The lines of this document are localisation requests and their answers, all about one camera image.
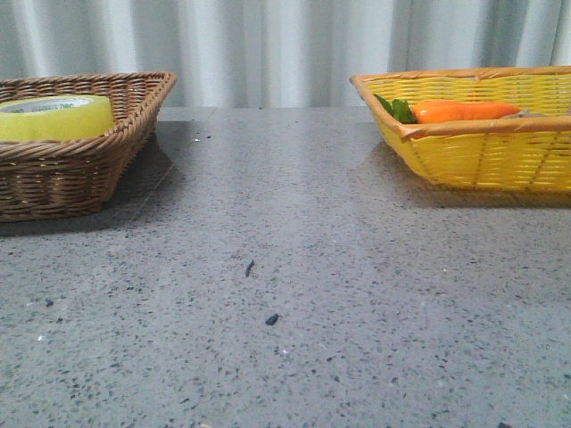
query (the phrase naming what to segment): dark speck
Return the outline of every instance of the dark speck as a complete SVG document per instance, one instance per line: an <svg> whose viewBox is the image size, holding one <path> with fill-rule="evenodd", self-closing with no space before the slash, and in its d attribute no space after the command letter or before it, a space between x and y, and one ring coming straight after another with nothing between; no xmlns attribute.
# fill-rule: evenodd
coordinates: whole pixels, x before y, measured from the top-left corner
<svg viewBox="0 0 571 428"><path fill-rule="evenodd" d="M279 315L274 314L271 317L269 317L268 319L266 319L266 324L267 325L274 325L277 322L278 318L279 318Z"/></svg>
<svg viewBox="0 0 571 428"><path fill-rule="evenodd" d="M250 264L248 265L248 267L246 268L246 278L248 276L250 276L250 272L252 271L253 268L253 260L250 262Z"/></svg>

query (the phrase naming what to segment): wicker basket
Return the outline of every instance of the wicker basket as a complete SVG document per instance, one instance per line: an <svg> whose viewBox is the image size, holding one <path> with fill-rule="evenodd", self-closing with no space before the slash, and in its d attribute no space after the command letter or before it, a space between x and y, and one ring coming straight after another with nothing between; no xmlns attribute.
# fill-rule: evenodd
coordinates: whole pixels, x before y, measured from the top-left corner
<svg viewBox="0 0 571 428"><path fill-rule="evenodd" d="M458 188L571 190L571 66L430 70L353 76L385 141L416 174ZM389 102L450 99L503 101L547 117L398 122Z"/></svg>
<svg viewBox="0 0 571 428"><path fill-rule="evenodd" d="M0 102L49 95L104 95L115 127L69 141L0 141L0 221L99 211L122 171L150 138L174 86L168 72L0 80Z"/></svg>

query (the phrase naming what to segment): curtain fold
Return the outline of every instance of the curtain fold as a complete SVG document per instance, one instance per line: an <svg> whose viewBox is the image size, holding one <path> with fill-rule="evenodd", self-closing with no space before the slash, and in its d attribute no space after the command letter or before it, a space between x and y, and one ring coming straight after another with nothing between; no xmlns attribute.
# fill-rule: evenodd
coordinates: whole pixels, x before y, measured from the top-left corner
<svg viewBox="0 0 571 428"><path fill-rule="evenodd" d="M361 105L352 74L571 62L570 0L0 0L0 78L170 70L165 105Z"/></svg>

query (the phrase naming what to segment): toy carrot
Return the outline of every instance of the toy carrot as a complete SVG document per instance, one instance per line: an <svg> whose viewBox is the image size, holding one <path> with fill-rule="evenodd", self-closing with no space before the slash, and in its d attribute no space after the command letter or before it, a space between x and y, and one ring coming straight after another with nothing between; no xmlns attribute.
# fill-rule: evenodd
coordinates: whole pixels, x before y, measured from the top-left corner
<svg viewBox="0 0 571 428"><path fill-rule="evenodd" d="M450 100L421 101L411 108L417 123L439 123L449 120L499 119L516 114L515 105L496 101L458 103Z"/></svg>

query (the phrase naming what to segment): yellow tape roll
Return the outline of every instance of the yellow tape roll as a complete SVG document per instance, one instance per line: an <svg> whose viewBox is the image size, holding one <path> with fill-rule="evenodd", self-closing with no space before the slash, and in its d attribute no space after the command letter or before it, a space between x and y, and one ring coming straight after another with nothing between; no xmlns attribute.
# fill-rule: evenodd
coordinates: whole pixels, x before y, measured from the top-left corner
<svg viewBox="0 0 571 428"><path fill-rule="evenodd" d="M59 95L0 103L0 140L71 140L113 128L105 96Z"/></svg>

